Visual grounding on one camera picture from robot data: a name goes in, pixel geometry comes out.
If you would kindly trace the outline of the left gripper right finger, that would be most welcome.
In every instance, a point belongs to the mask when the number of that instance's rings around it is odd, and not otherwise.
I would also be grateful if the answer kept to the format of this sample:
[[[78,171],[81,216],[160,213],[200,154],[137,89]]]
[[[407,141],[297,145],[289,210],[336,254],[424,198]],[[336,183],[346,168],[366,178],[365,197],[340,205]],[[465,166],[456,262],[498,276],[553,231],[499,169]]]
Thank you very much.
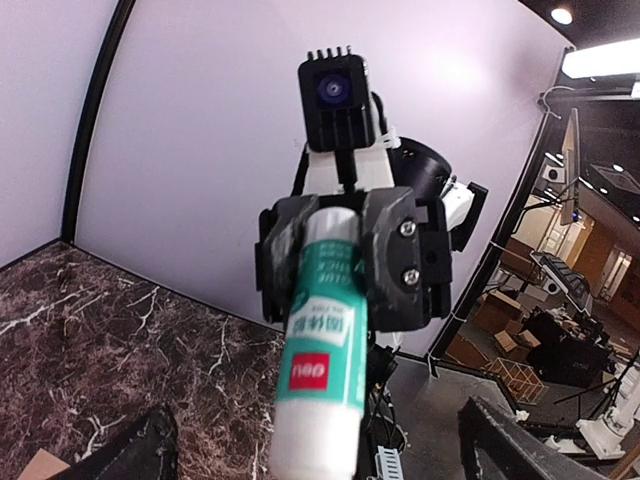
[[[458,412],[460,459],[467,479],[601,479],[594,470],[544,445],[481,397]]]

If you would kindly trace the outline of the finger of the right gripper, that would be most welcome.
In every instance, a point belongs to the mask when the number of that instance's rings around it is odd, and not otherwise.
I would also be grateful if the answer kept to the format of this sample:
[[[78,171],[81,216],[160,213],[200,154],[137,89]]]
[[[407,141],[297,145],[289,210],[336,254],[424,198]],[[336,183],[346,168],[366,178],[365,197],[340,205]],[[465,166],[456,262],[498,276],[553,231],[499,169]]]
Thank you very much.
[[[258,217],[257,291],[270,324],[285,323],[291,311],[305,225],[315,211],[315,195],[292,196]]]
[[[423,328],[421,280],[411,284],[404,280],[405,273],[420,271],[418,234],[400,232],[403,223],[416,220],[413,190],[394,187],[368,192],[361,219],[369,328],[379,332]]]

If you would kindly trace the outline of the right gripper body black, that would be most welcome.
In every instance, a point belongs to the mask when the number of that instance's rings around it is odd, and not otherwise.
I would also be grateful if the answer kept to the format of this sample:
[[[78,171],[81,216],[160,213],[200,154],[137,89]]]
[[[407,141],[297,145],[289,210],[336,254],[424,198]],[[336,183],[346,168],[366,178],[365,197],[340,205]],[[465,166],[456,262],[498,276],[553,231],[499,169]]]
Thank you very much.
[[[316,196],[316,211],[328,207],[345,207],[357,214],[361,211],[368,192],[356,191],[348,194]],[[431,319],[449,314],[451,308],[452,254],[450,235],[446,226],[444,204],[441,199],[416,202],[416,220],[407,221],[400,227],[402,235],[416,232],[420,245],[420,271],[404,274],[406,283],[420,279],[423,292],[423,317],[425,326]],[[356,237],[361,247],[361,230]],[[257,243],[255,245],[255,271],[257,288]]]

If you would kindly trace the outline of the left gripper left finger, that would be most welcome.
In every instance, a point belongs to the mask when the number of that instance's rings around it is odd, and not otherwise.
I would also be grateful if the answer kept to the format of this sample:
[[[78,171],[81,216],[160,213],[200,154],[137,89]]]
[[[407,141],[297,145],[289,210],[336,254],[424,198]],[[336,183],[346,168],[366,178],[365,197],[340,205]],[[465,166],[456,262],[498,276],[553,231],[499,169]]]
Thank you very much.
[[[177,479],[178,426],[168,405],[150,408],[65,479]]]

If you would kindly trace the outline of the brown paper envelope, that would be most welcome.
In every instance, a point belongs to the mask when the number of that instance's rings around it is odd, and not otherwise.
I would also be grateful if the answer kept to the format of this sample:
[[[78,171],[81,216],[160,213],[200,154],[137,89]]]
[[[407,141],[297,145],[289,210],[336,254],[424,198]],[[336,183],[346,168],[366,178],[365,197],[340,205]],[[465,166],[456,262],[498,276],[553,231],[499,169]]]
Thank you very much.
[[[39,449],[21,471],[18,480],[49,479],[69,468],[69,464],[50,452]]]

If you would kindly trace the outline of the green glue stick white cap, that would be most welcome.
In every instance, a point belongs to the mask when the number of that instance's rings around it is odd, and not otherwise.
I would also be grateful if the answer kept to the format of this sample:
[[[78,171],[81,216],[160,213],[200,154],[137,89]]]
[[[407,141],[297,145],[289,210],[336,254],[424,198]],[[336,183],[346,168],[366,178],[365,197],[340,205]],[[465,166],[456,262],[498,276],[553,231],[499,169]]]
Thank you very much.
[[[367,301],[360,219],[311,215],[282,354],[269,467],[277,479],[350,479],[364,415]]]

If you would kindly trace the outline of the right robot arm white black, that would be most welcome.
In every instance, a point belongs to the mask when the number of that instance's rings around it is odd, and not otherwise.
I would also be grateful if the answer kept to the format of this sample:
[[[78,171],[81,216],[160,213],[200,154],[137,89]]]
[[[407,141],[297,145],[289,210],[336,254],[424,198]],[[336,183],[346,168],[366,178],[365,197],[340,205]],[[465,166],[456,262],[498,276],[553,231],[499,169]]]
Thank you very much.
[[[407,332],[451,310],[452,254],[475,229],[488,191],[458,183],[433,149],[392,133],[380,97],[364,89],[301,90],[309,145],[292,193],[259,216],[256,289],[264,319],[286,324],[303,229],[312,214],[340,207],[356,215],[369,329]]]

